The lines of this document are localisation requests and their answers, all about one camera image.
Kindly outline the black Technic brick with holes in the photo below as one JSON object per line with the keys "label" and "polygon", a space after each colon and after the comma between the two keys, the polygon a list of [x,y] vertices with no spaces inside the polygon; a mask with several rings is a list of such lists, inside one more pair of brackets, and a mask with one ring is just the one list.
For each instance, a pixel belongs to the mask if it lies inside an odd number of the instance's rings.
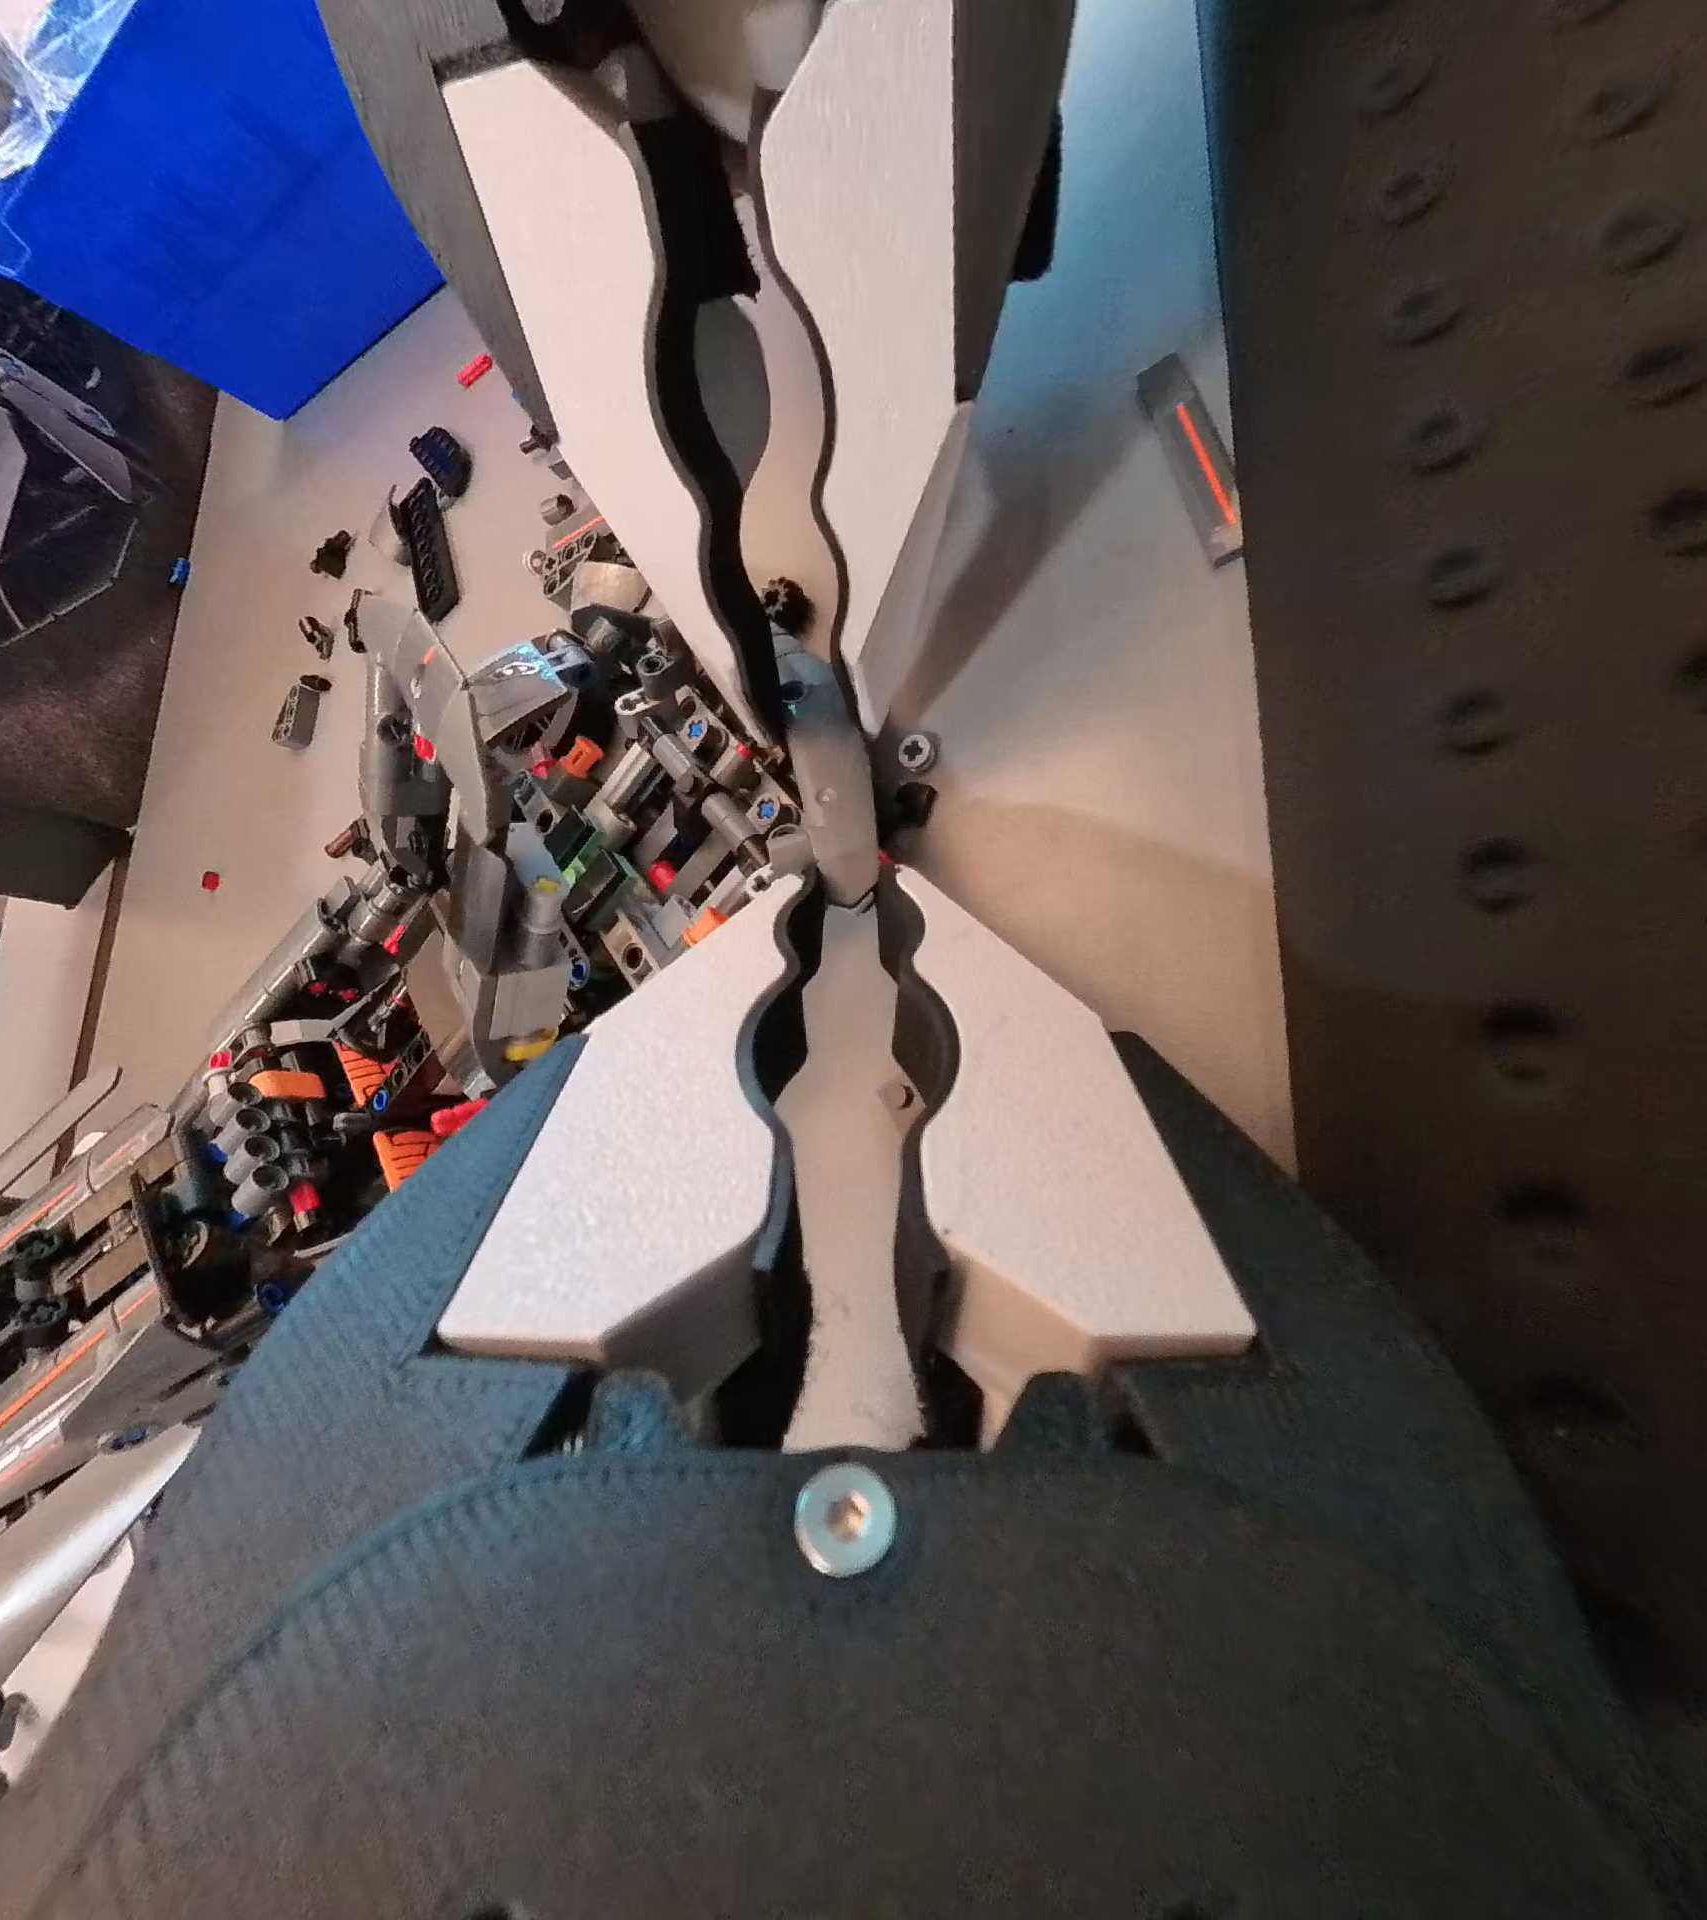
{"label": "black Technic brick with holes", "polygon": [[411,593],[426,623],[448,617],[461,600],[455,561],[448,538],[438,491],[430,478],[421,478],[390,507],[390,527],[411,573]]}

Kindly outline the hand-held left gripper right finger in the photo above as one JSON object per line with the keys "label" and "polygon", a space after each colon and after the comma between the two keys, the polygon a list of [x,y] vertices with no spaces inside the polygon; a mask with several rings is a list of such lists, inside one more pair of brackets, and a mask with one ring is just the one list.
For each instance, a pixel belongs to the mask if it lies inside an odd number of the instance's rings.
{"label": "hand-held left gripper right finger", "polygon": [[925,1051],[920,1214],[954,1361],[1235,1357],[1254,1321],[1103,1020],[908,869],[889,875],[899,1014]]}

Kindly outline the grey curved lego panel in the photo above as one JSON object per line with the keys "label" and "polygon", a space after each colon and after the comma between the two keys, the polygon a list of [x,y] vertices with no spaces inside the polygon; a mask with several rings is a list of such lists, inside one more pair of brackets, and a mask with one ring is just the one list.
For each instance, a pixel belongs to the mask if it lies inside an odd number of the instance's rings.
{"label": "grey curved lego panel", "polygon": [[796,877],[792,903],[783,903],[769,921],[774,954],[783,961],[783,971],[756,1009],[755,1026],[742,1037],[742,1084],[769,1128],[772,1193],[796,1218],[792,1131],[775,1103],[810,1057],[811,1030],[802,993],[817,974],[826,906],[872,902],[880,966],[895,988],[893,1061],[918,1102],[899,1141],[899,1214],[925,1218],[928,1131],[960,1066],[956,1023],[925,970],[928,908],[884,857],[883,808],[874,795],[868,743],[849,712],[839,678],[817,655],[794,644],[775,661],[799,833],[811,864]]}

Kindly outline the clear plastic bag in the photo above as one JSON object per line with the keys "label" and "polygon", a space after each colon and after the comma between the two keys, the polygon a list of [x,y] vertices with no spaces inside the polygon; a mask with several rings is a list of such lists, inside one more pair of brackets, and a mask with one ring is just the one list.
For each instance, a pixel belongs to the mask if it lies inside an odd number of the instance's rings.
{"label": "clear plastic bag", "polygon": [[0,181],[42,155],[125,11],[125,1],[0,1]]}

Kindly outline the grey lego car model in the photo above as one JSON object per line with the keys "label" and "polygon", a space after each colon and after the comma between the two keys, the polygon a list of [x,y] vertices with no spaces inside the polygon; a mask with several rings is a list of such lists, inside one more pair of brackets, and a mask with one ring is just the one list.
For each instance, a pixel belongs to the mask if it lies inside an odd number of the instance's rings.
{"label": "grey lego car model", "polygon": [[0,1693],[184,1462],[220,1387],[481,1102],[712,931],[799,825],[663,617],[591,605],[455,661],[365,594],[358,861],[203,1063],[59,1154],[105,1071],[0,1154]]}

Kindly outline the lego set box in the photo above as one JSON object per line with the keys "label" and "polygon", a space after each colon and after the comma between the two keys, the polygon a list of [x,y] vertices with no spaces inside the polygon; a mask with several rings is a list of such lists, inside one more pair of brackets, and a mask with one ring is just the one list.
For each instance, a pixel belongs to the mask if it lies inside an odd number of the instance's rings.
{"label": "lego set box", "polygon": [[0,897],[131,844],[215,394],[0,275]]}

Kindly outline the grey lego piece orange mark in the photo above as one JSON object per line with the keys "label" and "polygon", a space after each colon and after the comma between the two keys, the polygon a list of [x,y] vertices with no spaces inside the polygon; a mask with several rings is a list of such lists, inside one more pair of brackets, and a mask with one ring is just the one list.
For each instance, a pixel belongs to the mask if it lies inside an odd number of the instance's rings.
{"label": "grey lego piece orange mark", "polygon": [[541,513],[549,520],[546,538],[530,549],[527,569],[549,600],[565,600],[579,564],[588,564],[605,538],[605,518],[579,491],[552,491]]}

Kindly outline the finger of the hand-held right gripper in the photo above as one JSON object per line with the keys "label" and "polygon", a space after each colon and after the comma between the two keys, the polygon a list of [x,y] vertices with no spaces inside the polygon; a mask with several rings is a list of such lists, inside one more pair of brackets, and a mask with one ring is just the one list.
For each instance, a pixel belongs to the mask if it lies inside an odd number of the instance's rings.
{"label": "finger of the hand-held right gripper", "polygon": [[631,118],[591,76],[500,62],[442,97],[559,452],[745,731],[781,737],[744,483],[697,369],[705,305],[750,289],[715,139]]}
{"label": "finger of the hand-held right gripper", "polygon": [[956,369],[956,13],[844,1],[759,110],[755,203],[815,357],[810,507],[835,580],[828,657],[868,736],[904,681],[969,415]]}

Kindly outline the dark dimpled panel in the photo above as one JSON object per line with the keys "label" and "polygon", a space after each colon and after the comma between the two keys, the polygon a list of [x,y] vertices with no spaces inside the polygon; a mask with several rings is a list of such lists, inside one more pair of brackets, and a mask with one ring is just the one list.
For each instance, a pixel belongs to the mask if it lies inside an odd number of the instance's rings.
{"label": "dark dimpled panel", "polygon": [[1707,1819],[1707,3],[1201,3],[1297,1167]]}

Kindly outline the blue plastic box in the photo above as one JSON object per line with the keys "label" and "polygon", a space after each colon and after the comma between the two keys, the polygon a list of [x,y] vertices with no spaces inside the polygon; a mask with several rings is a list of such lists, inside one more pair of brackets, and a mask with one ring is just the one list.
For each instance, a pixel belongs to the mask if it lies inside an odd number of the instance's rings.
{"label": "blue plastic box", "polygon": [[442,288],[313,1],[133,3],[0,275],[279,420]]}

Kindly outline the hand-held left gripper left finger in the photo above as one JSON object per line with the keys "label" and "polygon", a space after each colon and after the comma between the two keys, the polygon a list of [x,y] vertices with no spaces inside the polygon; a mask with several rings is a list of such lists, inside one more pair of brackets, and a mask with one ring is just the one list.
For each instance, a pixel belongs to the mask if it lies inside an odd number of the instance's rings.
{"label": "hand-held left gripper left finger", "polygon": [[792,1154],[755,1063],[802,979],[807,877],[778,877],[602,1014],[434,1323],[463,1357],[750,1361]]}

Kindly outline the grey tile orange stripe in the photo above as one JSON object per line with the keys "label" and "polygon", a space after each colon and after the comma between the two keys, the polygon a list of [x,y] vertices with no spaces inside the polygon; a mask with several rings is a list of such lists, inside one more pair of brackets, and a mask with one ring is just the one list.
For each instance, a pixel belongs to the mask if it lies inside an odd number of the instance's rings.
{"label": "grey tile orange stripe", "polygon": [[1240,558],[1244,520],[1228,442],[1178,352],[1167,352],[1134,379],[1139,411],[1186,500],[1193,534],[1212,568]]}

